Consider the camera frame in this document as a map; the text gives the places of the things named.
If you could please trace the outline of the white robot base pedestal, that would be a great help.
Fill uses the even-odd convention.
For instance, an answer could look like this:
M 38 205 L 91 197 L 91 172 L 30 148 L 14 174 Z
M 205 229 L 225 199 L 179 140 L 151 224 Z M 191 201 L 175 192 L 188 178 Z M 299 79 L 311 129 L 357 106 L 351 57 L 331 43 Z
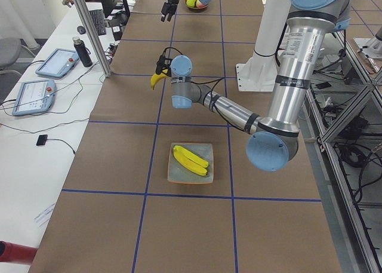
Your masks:
M 278 73 L 275 53 L 290 6 L 290 0 L 266 0 L 253 55 L 245 64 L 236 65 L 239 91 L 273 91 Z

